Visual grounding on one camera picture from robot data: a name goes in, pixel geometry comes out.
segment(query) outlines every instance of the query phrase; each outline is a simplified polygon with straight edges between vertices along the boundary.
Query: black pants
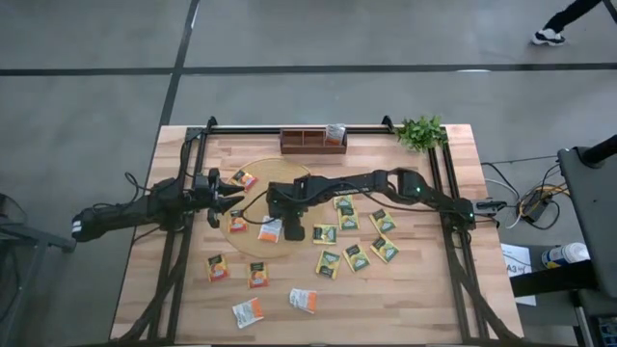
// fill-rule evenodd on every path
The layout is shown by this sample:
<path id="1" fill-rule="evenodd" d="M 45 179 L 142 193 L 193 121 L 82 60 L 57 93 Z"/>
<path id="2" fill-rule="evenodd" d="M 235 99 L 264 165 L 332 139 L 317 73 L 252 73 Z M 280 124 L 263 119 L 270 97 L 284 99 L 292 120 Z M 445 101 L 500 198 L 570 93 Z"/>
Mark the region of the black pants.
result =
<path id="1" fill-rule="evenodd" d="M 602 0 L 575 0 L 568 8 L 554 15 L 544 29 L 552 29 L 555 33 L 561 33 L 563 28 L 573 21 L 581 18 L 584 14 L 595 8 Z"/>

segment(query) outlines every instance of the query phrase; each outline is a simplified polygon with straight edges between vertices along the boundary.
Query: concrete floor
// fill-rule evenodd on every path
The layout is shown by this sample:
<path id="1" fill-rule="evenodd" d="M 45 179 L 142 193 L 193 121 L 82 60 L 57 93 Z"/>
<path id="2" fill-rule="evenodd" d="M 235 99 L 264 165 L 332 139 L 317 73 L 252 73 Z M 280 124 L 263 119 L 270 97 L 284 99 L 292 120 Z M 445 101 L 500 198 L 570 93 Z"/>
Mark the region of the concrete floor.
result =
<path id="1" fill-rule="evenodd" d="M 568 2 L 201 0 L 185 65 L 616 62 L 617 27 L 602 5 L 566 30 L 566 46 L 527 44 Z M 0 69 L 172 67 L 189 3 L 0 0 Z M 0 191 L 21 203 L 31 226 L 64 236 L 82 208 L 130 199 L 122 173 L 146 179 L 169 84 L 169 76 L 0 77 Z M 446 123 L 471 123 L 480 158 L 500 161 L 614 134 L 616 94 L 615 70 L 183 76 L 171 124 L 205 124 L 209 116 L 274 124 L 441 114 Z M 525 190 L 551 164 L 500 167 Z M 498 178 L 491 169 L 485 175 Z M 512 199 L 498 186 L 489 190 Z M 502 242 L 580 240 L 572 207 L 565 199 L 561 205 L 551 230 L 502 228 Z M 50 253 L 22 345 L 107 339 L 131 234 L 109 233 L 74 254 Z M 525 333 L 573 342 L 569 329 L 525 326 Z"/>

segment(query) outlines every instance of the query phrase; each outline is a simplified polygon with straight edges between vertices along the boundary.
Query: green plant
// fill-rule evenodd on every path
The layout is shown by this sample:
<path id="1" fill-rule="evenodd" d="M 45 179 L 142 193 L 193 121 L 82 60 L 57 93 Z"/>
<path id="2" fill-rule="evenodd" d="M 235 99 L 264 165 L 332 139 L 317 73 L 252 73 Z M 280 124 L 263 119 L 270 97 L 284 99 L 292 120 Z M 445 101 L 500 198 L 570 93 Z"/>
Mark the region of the green plant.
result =
<path id="1" fill-rule="evenodd" d="M 420 117 L 419 121 L 403 120 L 403 127 L 395 129 L 398 142 L 403 146 L 417 151 L 425 151 L 447 142 L 445 130 L 442 129 L 441 117 L 433 116 L 430 120 Z"/>

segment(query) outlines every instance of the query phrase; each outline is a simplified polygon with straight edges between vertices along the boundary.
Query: wooden table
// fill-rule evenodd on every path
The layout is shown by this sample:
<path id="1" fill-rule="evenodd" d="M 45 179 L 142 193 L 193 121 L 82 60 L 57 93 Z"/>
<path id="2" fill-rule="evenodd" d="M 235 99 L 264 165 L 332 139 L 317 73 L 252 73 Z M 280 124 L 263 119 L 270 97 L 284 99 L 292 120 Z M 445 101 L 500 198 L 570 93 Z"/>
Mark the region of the wooden table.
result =
<path id="1" fill-rule="evenodd" d="M 177 174 L 185 130 L 185 126 L 161 129 L 149 185 Z M 461 197 L 485 199 L 487 190 L 471 127 L 448 125 L 447 133 Z M 285 158 L 307 166 L 313 174 L 330 177 L 407 167 L 419 171 L 432 185 L 428 156 L 406 150 L 393 135 L 350 135 L 348 146 L 346 155 L 285 155 Z M 438 156 L 444 190 L 449 192 L 443 158 Z M 278 136 L 209 135 L 204 170 L 219 168 L 222 178 L 227 179 L 238 168 L 263 157 L 281 157 Z M 377 198 L 389 202 L 383 196 Z M 221 230 L 208 225 L 205 212 L 198 214 L 176 343 L 461 342 L 439 215 L 391 210 L 398 228 L 391 231 L 389 237 L 400 249 L 400 254 L 387 265 L 369 250 L 377 232 L 368 214 L 380 206 L 362 195 L 355 195 L 354 199 L 361 216 L 361 229 L 340 232 L 337 245 L 327 249 L 340 253 L 360 243 L 369 252 L 369 267 L 353 274 L 343 262 L 336 280 L 318 277 L 315 265 L 324 247 L 315 245 L 290 256 L 268 260 L 270 286 L 258 289 L 248 289 L 246 280 L 246 265 L 258 259 L 239 253 Z M 328 206 L 324 211 L 323 223 L 335 223 L 334 209 Z M 141 227 L 138 234 L 150 228 Z M 495 226 L 478 224 L 472 235 L 471 246 L 482 294 L 507 327 L 523 336 Z M 164 240 L 163 232 L 154 232 L 133 247 L 112 337 L 125 333 L 152 298 Z M 230 278 L 208 282 L 204 261 L 220 253 L 228 259 Z M 317 291 L 314 315 L 289 304 L 289 291 L 294 287 Z M 265 318 L 240 330 L 231 307 L 253 297 L 261 301 Z M 473 308 L 470 300 L 466 302 L 472 335 L 477 336 Z M 164 309 L 162 333 L 167 326 L 167 316 Z"/>

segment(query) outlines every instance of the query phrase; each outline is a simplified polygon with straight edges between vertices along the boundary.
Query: person's foot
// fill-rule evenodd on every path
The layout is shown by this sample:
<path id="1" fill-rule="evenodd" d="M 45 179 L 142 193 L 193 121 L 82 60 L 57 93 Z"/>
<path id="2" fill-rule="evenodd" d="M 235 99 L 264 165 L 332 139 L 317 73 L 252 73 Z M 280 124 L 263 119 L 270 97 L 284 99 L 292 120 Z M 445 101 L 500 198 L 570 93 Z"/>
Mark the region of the person's foot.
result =
<path id="1" fill-rule="evenodd" d="M 559 33 L 555 33 L 552 29 L 543 29 L 536 32 L 531 38 L 533 44 L 542 45 L 547 44 L 549 46 L 558 46 L 564 44 L 566 39 Z"/>

